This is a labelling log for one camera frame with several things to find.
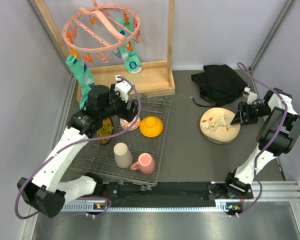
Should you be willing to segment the white orange patterned bowl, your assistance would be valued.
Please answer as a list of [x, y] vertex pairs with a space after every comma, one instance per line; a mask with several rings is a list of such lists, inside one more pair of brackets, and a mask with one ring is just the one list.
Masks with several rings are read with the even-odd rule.
[[[126, 120], [124, 120], [122, 118], [119, 120], [120, 127], [124, 130], [127, 129], [128, 127], [130, 127], [132, 125], [132, 122], [127, 122]], [[139, 117], [137, 119], [136, 123], [129, 130], [133, 131], [133, 130], [137, 129], [140, 126], [140, 123], [141, 123], [141, 118]]]

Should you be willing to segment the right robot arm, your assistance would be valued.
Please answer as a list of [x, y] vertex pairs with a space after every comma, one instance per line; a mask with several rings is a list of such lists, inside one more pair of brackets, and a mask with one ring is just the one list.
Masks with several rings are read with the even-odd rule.
[[239, 102], [232, 127], [256, 124], [260, 118], [266, 120], [259, 130], [257, 145], [248, 159], [233, 172], [229, 172], [224, 183], [207, 186], [211, 199], [248, 199], [252, 196], [252, 183], [258, 173], [272, 160], [287, 154], [300, 136], [300, 115], [292, 106], [292, 96], [281, 89], [267, 91], [263, 99], [253, 97]]

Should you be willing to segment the beige bird plate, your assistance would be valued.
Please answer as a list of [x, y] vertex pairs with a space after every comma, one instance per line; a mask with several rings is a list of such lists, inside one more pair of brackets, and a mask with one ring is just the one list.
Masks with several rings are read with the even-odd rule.
[[235, 113], [221, 107], [213, 107], [207, 110], [200, 119], [200, 130], [207, 139], [218, 141], [234, 140], [241, 129], [241, 126], [231, 125]]

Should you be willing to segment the mint green flower plate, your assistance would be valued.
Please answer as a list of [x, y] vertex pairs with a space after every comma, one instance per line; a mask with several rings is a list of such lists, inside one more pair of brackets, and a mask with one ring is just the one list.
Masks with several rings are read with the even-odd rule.
[[209, 138], [209, 140], [213, 143], [216, 143], [216, 144], [220, 144], [220, 145], [224, 145], [224, 144], [229, 144], [231, 143], [233, 140], [229, 140], [229, 141], [219, 141], [219, 140], [215, 140], [215, 139], [212, 139], [212, 138]]

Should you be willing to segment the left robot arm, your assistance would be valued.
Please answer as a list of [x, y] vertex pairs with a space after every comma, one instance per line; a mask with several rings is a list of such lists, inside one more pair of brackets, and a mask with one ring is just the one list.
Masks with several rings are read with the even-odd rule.
[[96, 199], [103, 194], [103, 185], [98, 183], [97, 177], [90, 174], [68, 182], [61, 182], [61, 178], [88, 142], [104, 139], [94, 137], [104, 120], [118, 116], [129, 122], [136, 122], [141, 113], [141, 99], [139, 96], [135, 100], [129, 99], [130, 92], [136, 90], [135, 85], [127, 79], [113, 84], [111, 88], [105, 85], [92, 88], [89, 93], [97, 99], [89, 99], [86, 109], [72, 116], [44, 163], [29, 178], [22, 177], [18, 181], [19, 192], [14, 211], [19, 219], [24, 218], [18, 210], [20, 198], [36, 209], [37, 213], [53, 218], [71, 201], [86, 195]]

